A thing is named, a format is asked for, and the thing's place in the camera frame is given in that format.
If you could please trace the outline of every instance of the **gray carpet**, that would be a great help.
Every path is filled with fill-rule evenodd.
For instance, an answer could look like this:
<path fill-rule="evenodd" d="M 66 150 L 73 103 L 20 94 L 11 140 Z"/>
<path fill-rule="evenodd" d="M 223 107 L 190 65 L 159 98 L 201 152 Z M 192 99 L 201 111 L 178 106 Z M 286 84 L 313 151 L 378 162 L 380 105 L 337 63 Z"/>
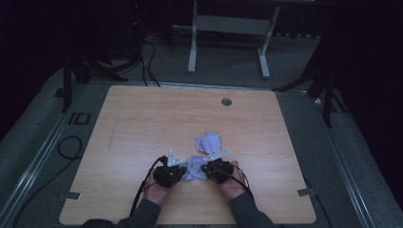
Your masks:
<path fill-rule="evenodd" d="M 151 64 L 151 71 L 163 86 L 167 86 L 169 83 L 257 89 L 283 86 L 300 76 L 317 45 L 317 40 L 309 38 L 291 40 L 288 37 L 274 37 L 267 55 L 272 77 L 269 80 L 263 80 L 260 77 L 256 49 L 253 47 L 259 43 L 259 39 L 253 38 L 243 42 L 240 46 L 228 45 L 228 42 L 224 46 L 207 42 L 207 40 L 211 41 L 211 37 L 201 39 L 196 72 L 188 74 L 187 61 L 190 50 L 188 38 L 188 33 L 178 36 L 173 46 L 164 42 L 158 43 L 161 40 L 156 36 L 148 39 L 153 42 L 157 50 Z M 151 50 L 151 46 L 144 46 L 146 61 L 151 57 Z M 140 85 L 142 83 L 142 74 L 138 66 L 125 70 L 121 74 L 130 79 L 123 85 Z M 94 80 L 90 85 L 86 85 L 84 94 L 76 99 L 77 103 L 70 112 L 61 114 L 62 99 L 53 97 L 56 89 L 62 86 L 61 72 L 48 80 L 24 116 L 8 136 L 0 142 L 0 165 L 2 167 L 0 170 L 0 205 L 3 206 L 7 202 L 12 189 L 29 162 L 41 149 L 59 118 L 68 119 L 72 112 L 91 114 L 88 125 L 65 123 L 60 135 L 56 137 L 59 142 L 70 135 L 79 136 L 86 145 L 107 89 L 114 84 L 117 83 L 104 77 L 94 76 Z M 306 90 L 309 84 L 295 89 Z M 81 85 L 74 85 L 76 91 L 80 87 Z M 333 154 L 334 146 L 327 136 L 326 127 L 323 127 L 323 122 L 317 115 L 317 106 L 306 95 L 299 92 L 279 94 L 278 101 L 302 173 L 313 185 L 317 196 L 329 214 L 333 227 L 365 227 L 361 225 L 356 215 L 349 192 L 340 176 Z M 343 113 L 339 108 L 337 110 L 337 113 L 332 114 L 334 126 L 332 133 L 336 136 L 356 185 L 372 215 L 375 227 L 403 227 L 402 212 L 379 174 L 354 120 L 348 113 Z M 64 143 L 62 150 L 65 149 L 66 153 L 72 155 L 77 146 L 77 143 L 71 141 L 71 143 Z M 67 163 L 68 161 L 57 153 L 56 147 L 51 148 L 47 162 L 31 189 L 38 189 Z M 79 161 L 75 161 L 64 174 L 54 180 L 28 204 L 19 218 L 18 227 L 64 227 L 58 218 L 64 204 L 63 196 L 71 186 L 78 165 Z M 315 198 L 312 198 L 312 201 L 317 214 L 315 223 L 309 225 L 285 224 L 285 227 L 328 227 L 318 201 Z M 184 225 L 178 227 L 208 226 Z"/>

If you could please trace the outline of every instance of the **metal stand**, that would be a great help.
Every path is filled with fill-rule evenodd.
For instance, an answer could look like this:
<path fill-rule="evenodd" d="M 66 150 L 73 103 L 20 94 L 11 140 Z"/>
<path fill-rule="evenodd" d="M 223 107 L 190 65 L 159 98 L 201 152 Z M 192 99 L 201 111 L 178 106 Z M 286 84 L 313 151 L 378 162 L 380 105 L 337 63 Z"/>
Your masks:
<path fill-rule="evenodd" d="M 193 1 L 193 26 L 192 26 L 192 46 L 190 48 L 189 65 L 187 71 L 196 71 L 196 60 L 198 54 L 197 33 L 198 30 L 210 30 L 221 32 L 236 32 L 243 34 L 264 35 L 264 43 L 258 48 L 258 56 L 263 78 L 270 77 L 267 66 L 266 51 L 273 34 L 280 7 L 276 7 L 271 20 L 247 19 L 236 17 L 221 17 L 198 14 L 198 1 Z"/>

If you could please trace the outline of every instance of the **circular hole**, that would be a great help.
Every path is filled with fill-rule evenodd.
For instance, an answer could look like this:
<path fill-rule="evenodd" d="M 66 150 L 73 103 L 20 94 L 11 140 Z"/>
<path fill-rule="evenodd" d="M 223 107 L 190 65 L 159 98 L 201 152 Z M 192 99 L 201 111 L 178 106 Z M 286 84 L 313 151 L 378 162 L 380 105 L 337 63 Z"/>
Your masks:
<path fill-rule="evenodd" d="M 232 101 L 231 101 L 231 99 L 229 99 L 229 98 L 223 98 L 223 99 L 221 100 L 221 103 L 222 103 L 222 105 L 229 106 L 229 105 L 232 104 Z"/>

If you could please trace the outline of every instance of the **hand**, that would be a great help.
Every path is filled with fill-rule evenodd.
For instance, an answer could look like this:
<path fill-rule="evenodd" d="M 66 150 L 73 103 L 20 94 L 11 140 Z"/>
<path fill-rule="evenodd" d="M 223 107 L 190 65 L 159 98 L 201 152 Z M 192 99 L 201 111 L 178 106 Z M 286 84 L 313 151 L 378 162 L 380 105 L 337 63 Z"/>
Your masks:
<path fill-rule="evenodd" d="M 166 199 L 168 198 L 169 194 L 171 193 L 171 191 L 175 188 L 175 185 L 172 186 L 171 188 L 165 188 L 165 187 L 161 187 L 156 180 L 154 180 L 154 171 L 153 170 L 145 184 L 146 188 L 144 190 L 144 194 L 143 194 L 143 198 L 146 200 L 150 200 L 154 203 L 156 203 L 157 205 L 163 207 L 163 205 L 166 202 Z"/>
<path fill-rule="evenodd" d="M 235 165 L 239 167 L 237 161 L 231 161 L 232 165 Z M 235 179 L 239 180 L 241 183 L 245 184 L 245 176 L 239 171 L 239 169 L 234 168 L 234 172 L 232 174 L 232 177 Z M 242 185 L 240 185 L 238 182 L 236 182 L 233 179 L 228 179 L 226 182 L 220 184 L 220 188 L 222 193 L 229 199 L 233 199 L 237 196 L 239 196 L 242 193 L 245 193 L 245 189 L 243 188 Z"/>

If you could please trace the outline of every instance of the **table leg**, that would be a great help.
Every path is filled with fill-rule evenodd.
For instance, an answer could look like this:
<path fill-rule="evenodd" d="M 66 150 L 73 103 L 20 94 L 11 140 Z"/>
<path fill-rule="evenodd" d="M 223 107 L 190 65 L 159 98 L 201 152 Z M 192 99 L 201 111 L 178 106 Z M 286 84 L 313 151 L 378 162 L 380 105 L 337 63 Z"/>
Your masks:
<path fill-rule="evenodd" d="M 275 28 L 279 9 L 280 9 L 280 7 L 275 8 L 272 19 L 270 20 L 269 26 L 267 27 L 263 46 L 258 48 L 261 76 L 265 79 L 270 78 L 269 67 L 267 66 L 267 60 L 266 60 L 266 51 L 267 51 L 267 47 L 269 46 L 270 38 L 272 37 L 272 34 L 273 34 L 273 30 Z"/>
<path fill-rule="evenodd" d="M 198 43 L 196 41 L 198 35 L 198 1 L 193 1 L 193 26 L 192 26 L 192 47 L 190 48 L 189 65 L 187 72 L 194 73 L 196 70 L 196 58 L 198 55 Z"/>

